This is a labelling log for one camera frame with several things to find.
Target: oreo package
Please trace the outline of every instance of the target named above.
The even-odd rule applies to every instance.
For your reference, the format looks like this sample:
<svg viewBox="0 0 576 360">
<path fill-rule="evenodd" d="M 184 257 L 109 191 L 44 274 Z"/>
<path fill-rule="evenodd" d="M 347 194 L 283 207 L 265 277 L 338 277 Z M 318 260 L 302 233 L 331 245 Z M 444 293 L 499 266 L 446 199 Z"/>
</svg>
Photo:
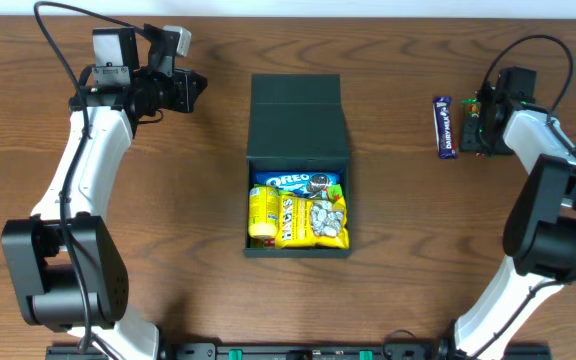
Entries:
<svg viewBox="0 0 576 360">
<path fill-rule="evenodd" d="M 304 198 L 318 197 L 328 187 L 339 183 L 331 172 L 258 172 L 255 184 L 276 187 Z"/>
<path fill-rule="evenodd" d="M 432 102 L 435 113 L 435 132 L 437 135 L 437 152 L 440 159 L 456 159 L 455 143 L 450 124 L 450 96 L 437 96 Z"/>
</svg>

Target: wooden table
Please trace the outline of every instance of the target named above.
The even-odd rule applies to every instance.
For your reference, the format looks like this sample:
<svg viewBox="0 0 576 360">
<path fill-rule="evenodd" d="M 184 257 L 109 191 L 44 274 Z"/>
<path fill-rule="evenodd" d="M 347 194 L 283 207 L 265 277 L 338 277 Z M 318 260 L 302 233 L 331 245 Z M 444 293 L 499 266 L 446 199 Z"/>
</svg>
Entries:
<svg viewBox="0 0 576 360">
<path fill-rule="evenodd" d="M 497 271 L 526 174 L 516 157 L 437 159 L 431 98 L 453 97 L 458 129 L 458 101 L 515 39 L 557 35 L 576 56 L 576 21 L 126 20 L 190 29 L 190 56 L 178 65 L 209 79 L 194 114 L 168 112 L 139 128 L 107 218 L 130 274 L 130 302 L 176 342 L 378 343 L 396 328 L 439 336 Z M 106 24 L 46 23 L 76 73 L 94 62 L 91 29 Z M 139 45 L 143 62 L 147 46 Z M 565 75 L 560 49 L 526 44 L 502 65 L 515 64 L 539 70 L 537 98 L 549 105 Z M 341 74 L 354 161 L 349 259 L 243 257 L 253 73 Z M 72 94 L 34 19 L 0 17 L 0 232 L 47 189 Z M 576 143 L 576 74 L 559 114 Z M 576 359 L 576 285 L 548 300 L 515 339 L 548 341 L 555 358 Z M 39 359 L 52 341 L 70 340 L 23 322 L 0 245 L 0 359 Z"/>
</svg>

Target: black box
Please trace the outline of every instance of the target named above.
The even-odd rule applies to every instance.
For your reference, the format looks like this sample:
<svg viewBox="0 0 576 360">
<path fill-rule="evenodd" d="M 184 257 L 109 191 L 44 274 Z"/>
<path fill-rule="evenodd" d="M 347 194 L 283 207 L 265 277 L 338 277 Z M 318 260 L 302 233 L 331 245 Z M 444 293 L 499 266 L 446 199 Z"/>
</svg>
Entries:
<svg viewBox="0 0 576 360">
<path fill-rule="evenodd" d="M 348 257 L 352 248 L 350 152 L 339 75 L 253 75 L 248 131 L 248 193 L 255 171 L 340 171 L 349 249 L 250 248 L 248 257 Z"/>
</svg>

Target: purple chocolate bar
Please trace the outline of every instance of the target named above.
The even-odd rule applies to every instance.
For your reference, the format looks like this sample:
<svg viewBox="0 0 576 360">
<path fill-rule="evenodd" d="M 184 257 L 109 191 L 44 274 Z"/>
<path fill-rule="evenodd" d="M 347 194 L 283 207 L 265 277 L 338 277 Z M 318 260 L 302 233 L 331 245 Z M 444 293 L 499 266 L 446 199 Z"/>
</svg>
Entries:
<svg viewBox="0 0 576 360">
<path fill-rule="evenodd" d="M 457 152 L 452 139 L 450 125 L 450 96 L 437 96 L 432 102 L 435 112 L 435 131 L 437 133 L 437 152 L 440 159 L 456 159 Z"/>
</svg>

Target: black lid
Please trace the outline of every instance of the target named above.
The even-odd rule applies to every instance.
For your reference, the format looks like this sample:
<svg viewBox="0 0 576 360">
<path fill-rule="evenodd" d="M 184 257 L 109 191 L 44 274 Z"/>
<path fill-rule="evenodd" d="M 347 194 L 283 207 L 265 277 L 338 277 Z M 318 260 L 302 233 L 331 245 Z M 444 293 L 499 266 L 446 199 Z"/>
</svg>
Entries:
<svg viewBox="0 0 576 360">
<path fill-rule="evenodd" d="M 248 158 L 349 158 L 339 75 L 253 75 Z"/>
</svg>

